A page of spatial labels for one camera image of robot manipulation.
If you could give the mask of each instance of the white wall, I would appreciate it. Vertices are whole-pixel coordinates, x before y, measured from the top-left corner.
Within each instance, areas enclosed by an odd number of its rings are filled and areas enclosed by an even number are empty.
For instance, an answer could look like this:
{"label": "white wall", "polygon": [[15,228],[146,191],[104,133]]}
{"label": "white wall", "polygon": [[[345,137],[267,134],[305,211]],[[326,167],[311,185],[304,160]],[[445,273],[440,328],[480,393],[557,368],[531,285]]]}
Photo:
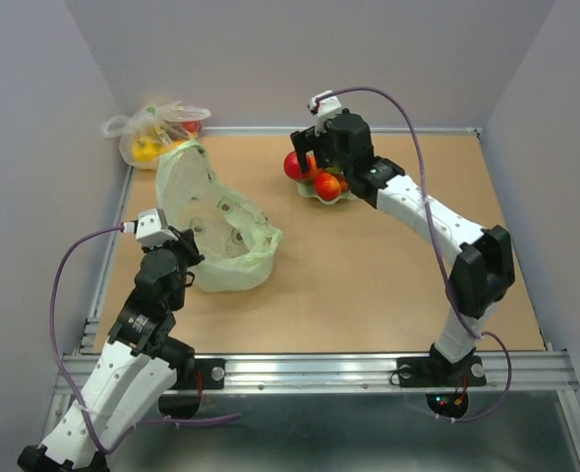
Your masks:
{"label": "white wall", "polygon": [[580,381],[580,0],[556,1],[482,139],[544,334]]}
{"label": "white wall", "polygon": [[[307,125],[314,94],[372,85],[418,126],[468,127],[487,121],[553,0],[66,3],[127,113],[164,95],[208,107],[213,125]],[[345,104],[403,125],[378,97]]]}
{"label": "white wall", "polygon": [[[60,0],[0,0],[0,471],[38,443],[55,379],[47,307],[56,265],[112,222],[124,166],[100,136],[118,107]],[[82,332],[105,241],[72,258],[62,344]]]}

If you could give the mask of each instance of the plastic bag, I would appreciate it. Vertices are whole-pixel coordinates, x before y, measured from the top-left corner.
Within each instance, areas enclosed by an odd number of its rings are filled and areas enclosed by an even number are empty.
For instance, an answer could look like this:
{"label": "plastic bag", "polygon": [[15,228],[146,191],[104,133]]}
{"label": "plastic bag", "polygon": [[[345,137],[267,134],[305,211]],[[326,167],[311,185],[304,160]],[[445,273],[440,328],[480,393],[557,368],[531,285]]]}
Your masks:
{"label": "plastic bag", "polygon": [[104,123],[105,138],[120,138],[120,153],[127,164],[141,169],[156,169],[160,155],[202,132],[201,121],[209,110],[175,101],[151,104],[133,117],[116,116]]}
{"label": "plastic bag", "polygon": [[163,154],[155,185],[168,223],[191,228],[205,256],[192,267],[195,285],[207,292],[249,290],[268,279],[282,232],[254,203],[218,181],[200,143]]}

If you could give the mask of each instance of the wooden table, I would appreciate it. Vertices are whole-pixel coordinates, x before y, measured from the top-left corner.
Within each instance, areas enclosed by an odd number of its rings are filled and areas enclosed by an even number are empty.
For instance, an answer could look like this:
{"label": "wooden table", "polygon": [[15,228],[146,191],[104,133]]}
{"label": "wooden table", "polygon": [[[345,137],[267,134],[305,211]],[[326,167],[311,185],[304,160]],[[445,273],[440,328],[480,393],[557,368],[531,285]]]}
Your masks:
{"label": "wooden table", "polygon": [[[447,301],[428,243],[362,201],[325,206],[300,197],[282,171],[291,150],[287,137],[206,137],[203,144],[218,178],[259,204],[284,239],[260,287],[217,294],[190,288],[174,337],[199,353],[429,349],[443,328]],[[419,182],[410,137],[378,135],[374,144]],[[421,145],[434,197],[484,226],[504,225],[475,137],[424,135]],[[154,173],[137,171],[126,218],[155,205]],[[135,239],[120,236],[96,350],[133,288],[141,258]],[[510,349],[544,349],[519,269],[488,328]],[[480,348],[497,346],[484,340]]]}

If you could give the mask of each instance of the bag of fruit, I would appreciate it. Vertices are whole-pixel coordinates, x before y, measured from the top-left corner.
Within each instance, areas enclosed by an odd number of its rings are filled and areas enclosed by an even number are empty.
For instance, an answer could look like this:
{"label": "bag of fruit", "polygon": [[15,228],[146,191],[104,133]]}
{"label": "bag of fruit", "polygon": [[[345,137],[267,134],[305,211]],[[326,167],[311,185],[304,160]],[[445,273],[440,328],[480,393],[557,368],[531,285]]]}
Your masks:
{"label": "bag of fruit", "polygon": [[203,130],[209,110],[181,101],[150,104],[132,117],[115,116],[104,123],[105,138],[120,138],[120,153],[127,164],[156,169],[160,155],[191,139]]}
{"label": "bag of fruit", "polygon": [[192,267],[195,285],[207,292],[249,290],[268,279],[282,232],[256,204],[218,181],[200,143],[163,154],[155,185],[168,223],[191,228],[204,254]]}

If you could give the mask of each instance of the purple cable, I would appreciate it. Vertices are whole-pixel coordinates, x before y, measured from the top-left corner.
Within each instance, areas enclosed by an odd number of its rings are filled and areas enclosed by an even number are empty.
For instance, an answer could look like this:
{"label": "purple cable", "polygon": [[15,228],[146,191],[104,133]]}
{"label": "purple cable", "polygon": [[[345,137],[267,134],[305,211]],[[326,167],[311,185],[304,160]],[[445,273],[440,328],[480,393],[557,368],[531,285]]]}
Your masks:
{"label": "purple cable", "polygon": [[497,401],[497,403],[494,406],[492,406],[491,408],[489,408],[488,410],[486,410],[478,415],[474,415],[474,416],[471,416],[471,417],[468,417],[465,419],[456,419],[455,421],[458,423],[468,423],[471,421],[475,421],[475,420],[484,418],[487,415],[491,414],[504,401],[506,395],[508,394],[508,391],[510,390],[510,384],[511,384],[511,381],[513,378],[513,372],[512,372],[513,369],[512,369],[512,363],[510,361],[510,354],[508,353],[508,349],[506,349],[506,346],[501,341],[501,339],[497,335],[493,334],[492,332],[484,331],[480,334],[477,334],[475,331],[473,331],[471,329],[471,327],[467,324],[467,322],[465,321],[463,316],[460,314],[458,309],[456,308],[456,298],[454,297],[454,293],[453,293],[453,290],[451,288],[451,284],[449,283],[449,276],[447,275],[447,269],[445,268],[445,262],[443,261],[443,257],[440,253],[440,245],[438,244],[435,223],[434,223],[433,216],[432,216],[432,209],[430,208],[430,199],[429,199],[429,194],[428,194],[428,187],[426,185],[426,164],[424,162],[423,154],[421,152],[421,145],[419,144],[419,139],[417,138],[417,133],[415,132],[415,128],[412,125],[412,121],[410,120],[408,113],[406,113],[406,110],[404,110],[403,106],[401,106],[399,104],[399,102],[397,100],[395,100],[392,96],[390,96],[388,93],[386,93],[385,91],[382,91],[378,88],[373,88],[373,87],[341,88],[340,90],[335,90],[335,91],[331,91],[329,93],[324,93],[323,95],[319,96],[316,99],[316,102],[319,103],[322,100],[325,100],[326,98],[330,98],[331,96],[342,95],[344,93],[349,93],[351,91],[370,91],[372,93],[376,93],[376,94],[386,98],[390,103],[395,105],[395,107],[401,113],[401,116],[403,116],[404,120],[406,121],[406,125],[408,125],[408,129],[410,130],[410,135],[412,137],[412,141],[415,145],[415,151],[417,152],[417,159],[419,161],[419,174],[421,176],[420,188],[421,188],[421,195],[422,195],[423,201],[424,201],[424,209],[426,210],[426,219],[428,220],[428,229],[430,232],[430,240],[432,242],[432,247],[435,251],[436,262],[438,263],[438,269],[440,270],[440,276],[443,279],[443,284],[445,286],[445,294],[447,295],[447,300],[449,301],[449,305],[451,306],[451,309],[453,310],[454,315],[456,315],[456,318],[458,319],[458,321],[462,324],[462,326],[465,328],[465,330],[469,333],[470,336],[472,336],[474,339],[482,339],[483,336],[492,337],[493,339],[495,339],[495,341],[497,341],[497,343],[501,347],[502,351],[504,352],[504,355],[506,356],[506,368],[508,371],[507,377],[506,377],[506,388],[502,392],[502,395],[499,398],[499,400]]}
{"label": "purple cable", "polygon": [[88,241],[89,239],[93,239],[93,238],[100,236],[102,234],[111,233],[114,231],[123,231],[123,230],[124,230],[124,224],[120,224],[120,225],[114,226],[112,228],[106,228],[106,229],[101,229],[99,231],[95,231],[95,232],[90,233],[87,236],[79,239],[78,241],[76,241],[70,247],[70,249],[67,250],[67,252],[65,253],[65,256],[63,256],[63,259],[61,260],[61,263],[58,265],[58,269],[56,270],[56,275],[54,277],[54,284],[52,286],[52,294],[50,297],[50,311],[49,311],[50,345],[52,348],[52,354],[54,355],[54,362],[56,363],[56,366],[58,367],[59,372],[61,373],[61,375],[63,376],[63,378],[67,382],[67,385],[72,390],[72,393],[76,397],[76,400],[83,408],[81,413],[83,415],[83,419],[85,420],[85,424],[87,425],[87,432],[89,434],[89,437],[91,438],[91,440],[95,444],[95,447],[97,448],[97,450],[104,455],[108,455],[108,454],[113,453],[118,448],[118,446],[122,443],[122,441],[126,438],[126,436],[128,436],[130,433],[132,433],[135,430],[136,426],[156,425],[156,424],[175,424],[178,426],[184,426],[184,427],[190,427],[190,428],[204,428],[204,427],[218,426],[218,425],[223,425],[225,423],[230,423],[230,422],[238,420],[242,417],[241,414],[235,413],[232,415],[218,416],[215,418],[205,418],[205,419],[200,419],[200,420],[178,420],[178,419],[172,419],[172,418],[160,418],[160,419],[153,419],[153,420],[144,420],[144,421],[140,421],[138,423],[138,425],[133,425],[129,429],[124,431],[124,433],[122,433],[122,435],[120,435],[120,437],[115,440],[115,442],[113,443],[113,445],[111,445],[111,447],[106,447],[102,444],[102,442],[100,442],[100,438],[98,437],[97,431],[95,430],[95,427],[93,426],[93,422],[91,420],[91,417],[89,416],[89,414],[87,412],[87,403],[85,402],[85,399],[83,398],[83,394],[81,393],[81,390],[74,382],[74,379],[70,375],[69,371],[65,368],[65,364],[63,363],[63,359],[59,353],[58,345],[56,342],[56,330],[54,327],[54,312],[56,309],[56,294],[58,292],[58,285],[61,281],[61,274],[63,273],[63,267],[65,266],[67,259],[70,258],[70,256],[74,252],[74,250],[76,248],[78,248],[82,243]]}

